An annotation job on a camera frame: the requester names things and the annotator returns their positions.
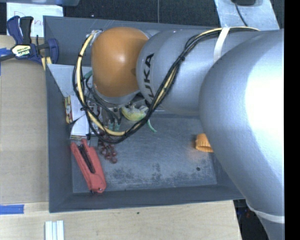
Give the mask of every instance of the wire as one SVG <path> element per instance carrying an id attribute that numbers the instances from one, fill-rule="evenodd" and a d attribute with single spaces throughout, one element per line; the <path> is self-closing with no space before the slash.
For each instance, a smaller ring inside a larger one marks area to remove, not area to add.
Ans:
<path id="1" fill-rule="evenodd" d="M 245 21 L 244 17 L 242 16 L 242 14 L 241 14 L 241 12 L 240 12 L 240 10 L 239 10 L 239 8 L 238 8 L 238 4 L 237 4 L 236 2 L 235 2 L 234 4 L 235 4 L 236 11 L 238 12 L 241 21 L 243 22 L 243 24 L 244 24 L 246 27 L 248 27 L 247 22 Z"/>
<path id="2" fill-rule="evenodd" d="M 191 37 L 185 44 L 184 49 L 182 53 L 178 56 L 178 58 L 175 60 L 175 62 L 172 64 L 170 69 L 168 70 L 166 76 L 164 77 L 164 80 L 162 81 L 161 85 L 159 86 L 158 90 L 155 93 L 155 96 L 152 100 L 152 103 L 150 104 L 147 113 L 145 117 L 139 121 L 137 121 L 132 127 L 125 131 L 113 131 L 108 129 L 98 118 L 97 115 L 94 114 L 94 112 L 91 110 L 90 107 L 87 106 L 87 97 L 84 95 L 85 93 L 85 85 L 84 85 L 84 79 L 82 75 L 82 58 L 85 53 L 85 50 L 89 44 L 89 42 L 92 40 L 92 37 L 95 34 L 95 31 L 93 31 L 85 40 L 85 42 L 82 45 L 82 49 L 78 55 L 78 59 L 76 62 L 76 65 L 73 69 L 72 74 L 72 84 L 75 94 L 77 95 L 81 105 L 82 109 L 85 110 L 88 123 L 92 131 L 96 136 L 98 136 L 102 141 L 106 143 L 120 143 L 129 136 L 136 133 L 143 125 L 147 123 L 147 121 L 150 119 L 153 112 L 157 109 L 157 107 L 163 102 L 164 98 L 169 94 L 176 78 L 178 75 L 178 72 L 180 70 L 180 66 L 183 63 L 183 61 L 186 59 L 186 56 L 192 51 L 192 49 L 199 43 L 203 42 L 208 39 L 217 38 L 221 33 L 222 28 L 215 28 L 208 31 L 205 31 L 203 33 L 200 33 L 198 35 L 194 35 Z M 239 32 L 239 31 L 259 31 L 256 28 L 252 27 L 233 27 L 229 30 L 230 33 Z M 103 135 L 99 134 L 96 129 L 93 126 L 93 123 L 98 126 L 100 130 L 102 130 L 105 135 L 108 138 L 105 138 Z"/>
<path id="3" fill-rule="evenodd" d="M 104 103 L 104 101 L 98 96 L 98 94 L 93 90 L 93 88 L 89 87 L 88 85 L 88 81 L 91 78 L 92 74 L 89 74 L 89 76 L 87 78 L 85 78 L 85 86 L 88 89 L 88 98 L 90 97 L 90 95 L 93 96 L 94 99 L 89 99 L 90 102 L 95 103 L 96 105 L 98 105 L 99 107 L 103 108 L 106 112 L 108 117 L 110 117 L 110 120 L 112 123 L 116 121 L 120 124 L 121 123 L 121 117 L 119 118 L 116 113 L 114 113 L 113 111 L 111 111 L 107 105 Z"/>

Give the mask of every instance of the white paper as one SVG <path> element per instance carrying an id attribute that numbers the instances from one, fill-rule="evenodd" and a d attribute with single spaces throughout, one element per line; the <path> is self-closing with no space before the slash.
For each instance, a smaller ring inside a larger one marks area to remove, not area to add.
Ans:
<path id="1" fill-rule="evenodd" d="M 84 110 L 81 110 L 82 105 L 76 95 L 71 95 L 70 100 L 71 100 L 72 120 L 76 121 L 80 117 L 84 116 L 86 112 Z"/>
<path id="2" fill-rule="evenodd" d="M 222 28 L 244 25 L 231 0 L 214 0 Z M 261 31 L 278 30 L 279 25 L 270 0 L 256 0 L 254 5 L 238 6 L 249 27 Z"/>
<path id="3" fill-rule="evenodd" d="M 63 17 L 63 8 L 58 5 L 44 5 L 31 3 L 6 3 L 6 19 L 7 21 L 13 16 L 32 16 L 31 37 L 44 37 L 44 16 Z"/>
<path id="4" fill-rule="evenodd" d="M 75 121 L 71 129 L 71 136 L 86 136 L 89 133 L 89 129 L 87 116 L 84 115 Z"/>
<path id="5" fill-rule="evenodd" d="M 74 71 L 74 65 L 47 64 L 47 66 L 50 69 L 63 97 L 66 98 L 70 95 L 75 95 L 74 87 L 72 84 L 72 73 Z M 82 67 L 83 75 L 87 74 L 91 70 L 92 68 L 90 66 Z"/>

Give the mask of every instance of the black surface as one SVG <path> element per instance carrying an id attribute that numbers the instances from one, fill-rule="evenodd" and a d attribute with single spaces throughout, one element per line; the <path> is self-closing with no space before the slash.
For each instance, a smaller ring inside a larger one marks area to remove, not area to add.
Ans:
<path id="1" fill-rule="evenodd" d="M 285 0 L 270 0 L 280 28 L 285 27 Z M 218 26 L 213 0 L 159 0 L 161 23 Z M 67 17 L 157 22 L 158 0 L 80 0 L 76 7 L 64 7 Z M 6 34 L 6 4 L 0 3 L 0 34 Z M 253 212 L 240 216 L 243 240 L 266 240 L 260 221 Z"/>

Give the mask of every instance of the white tape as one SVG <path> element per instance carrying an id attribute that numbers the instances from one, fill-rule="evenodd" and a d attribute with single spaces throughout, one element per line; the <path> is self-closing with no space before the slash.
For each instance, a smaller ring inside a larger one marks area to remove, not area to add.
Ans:
<path id="1" fill-rule="evenodd" d="M 46 221 L 45 222 L 45 240 L 64 240 L 65 239 L 65 229 L 64 221 Z"/>
<path id="2" fill-rule="evenodd" d="M 249 207 L 249 209 L 251 211 L 253 211 L 257 216 L 259 216 L 267 221 L 270 221 L 270 222 L 285 224 L 285 216 L 277 216 L 277 215 L 268 214 L 268 213 L 265 213 L 265 212 L 262 212 L 259 210 L 255 210 L 248 203 L 246 203 L 246 204 Z"/>
<path id="3" fill-rule="evenodd" d="M 101 29 L 93 30 L 93 31 L 91 32 L 91 33 L 93 33 L 93 38 L 92 38 L 91 41 L 90 41 L 90 46 L 93 45 L 94 41 L 97 39 L 97 37 L 98 37 L 102 32 L 103 32 L 103 30 L 101 30 Z"/>
<path id="4" fill-rule="evenodd" d="M 222 47 L 228 35 L 230 27 L 223 27 L 221 33 L 218 37 L 218 40 L 215 43 L 214 52 L 213 52 L 213 63 L 216 63 L 217 60 L 221 58 Z"/>

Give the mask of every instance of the yellow object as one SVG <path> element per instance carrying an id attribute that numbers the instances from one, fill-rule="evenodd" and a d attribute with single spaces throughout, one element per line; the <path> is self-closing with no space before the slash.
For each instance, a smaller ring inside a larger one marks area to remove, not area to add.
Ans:
<path id="1" fill-rule="evenodd" d="M 42 57 L 41 58 L 41 62 L 42 62 L 42 66 L 43 66 L 43 70 L 46 71 L 46 64 L 52 64 L 52 60 L 50 57 Z"/>
<path id="2" fill-rule="evenodd" d="M 144 118 L 147 113 L 148 108 L 146 106 L 141 106 L 139 108 L 135 108 L 135 105 L 132 104 L 130 107 L 122 107 L 121 111 L 124 117 L 130 121 L 139 121 Z"/>
<path id="3" fill-rule="evenodd" d="M 213 149 L 211 148 L 207 136 L 204 133 L 200 133 L 196 136 L 195 148 L 203 152 L 209 152 L 209 153 L 214 152 Z"/>

